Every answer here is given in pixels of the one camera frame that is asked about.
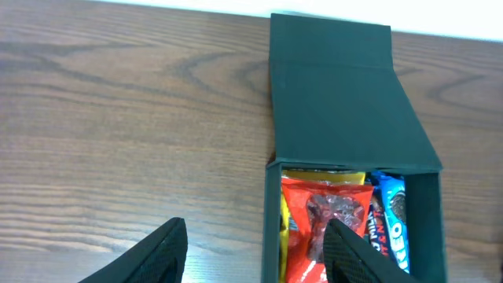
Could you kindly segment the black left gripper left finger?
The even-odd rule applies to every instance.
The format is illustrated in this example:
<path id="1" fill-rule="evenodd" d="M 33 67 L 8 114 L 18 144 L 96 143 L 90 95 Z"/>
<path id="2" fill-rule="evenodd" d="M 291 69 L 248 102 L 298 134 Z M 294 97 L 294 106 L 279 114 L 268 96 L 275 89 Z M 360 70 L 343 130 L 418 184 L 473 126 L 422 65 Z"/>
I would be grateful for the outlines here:
<path id="1" fill-rule="evenodd" d="M 81 283 L 181 283 L 188 237 L 174 217 Z"/>

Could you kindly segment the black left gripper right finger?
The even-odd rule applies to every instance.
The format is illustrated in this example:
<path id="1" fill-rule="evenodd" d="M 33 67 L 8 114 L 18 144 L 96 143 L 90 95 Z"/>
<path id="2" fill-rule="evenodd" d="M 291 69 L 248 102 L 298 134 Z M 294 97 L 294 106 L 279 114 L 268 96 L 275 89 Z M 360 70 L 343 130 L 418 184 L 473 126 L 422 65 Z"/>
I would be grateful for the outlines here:
<path id="1" fill-rule="evenodd" d="M 419 283 L 338 219 L 331 219 L 323 240 L 330 283 Z"/>

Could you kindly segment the blue Oreo cookie pack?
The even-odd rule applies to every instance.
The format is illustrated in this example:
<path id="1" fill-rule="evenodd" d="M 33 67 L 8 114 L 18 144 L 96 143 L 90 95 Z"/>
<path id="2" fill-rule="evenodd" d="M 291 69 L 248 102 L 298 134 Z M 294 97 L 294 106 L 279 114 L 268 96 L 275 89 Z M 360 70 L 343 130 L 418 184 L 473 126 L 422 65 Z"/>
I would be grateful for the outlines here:
<path id="1" fill-rule="evenodd" d="M 392 177 L 380 171 L 371 173 L 378 193 L 390 243 L 390 257 L 402 270 L 409 273 L 409 241 L 406 225 L 406 189 L 402 178 Z"/>

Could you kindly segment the dark green box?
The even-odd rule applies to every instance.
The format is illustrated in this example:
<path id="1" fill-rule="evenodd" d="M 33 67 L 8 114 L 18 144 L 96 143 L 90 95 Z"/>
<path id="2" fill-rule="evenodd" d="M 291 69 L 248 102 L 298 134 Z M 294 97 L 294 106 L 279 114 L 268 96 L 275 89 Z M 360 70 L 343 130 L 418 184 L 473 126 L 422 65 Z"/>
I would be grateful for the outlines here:
<path id="1" fill-rule="evenodd" d="M 395 73 L 391 29 L 274 13 L 269 66 L 276 157 L 266 167 L 262 281 L 279 278 L 289 167 L 403 175 L 410 273 L 446 281 L 442 165 Z"/>

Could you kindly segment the blue Dairy Milk chocolate bar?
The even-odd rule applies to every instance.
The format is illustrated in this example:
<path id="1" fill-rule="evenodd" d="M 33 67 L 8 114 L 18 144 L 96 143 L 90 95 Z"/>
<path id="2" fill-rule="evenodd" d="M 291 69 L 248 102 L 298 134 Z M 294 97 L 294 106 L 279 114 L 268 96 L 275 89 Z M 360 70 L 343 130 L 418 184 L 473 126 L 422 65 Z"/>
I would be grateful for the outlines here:
<path id="1" fill-rule="evenodd" d="M 390 243 L 387 235 L 384 209 L 382 207 L 378 193 L 374 193 L 367 218 L 367 232 L 369 243 L 385 257 L 390 257 Z"/>

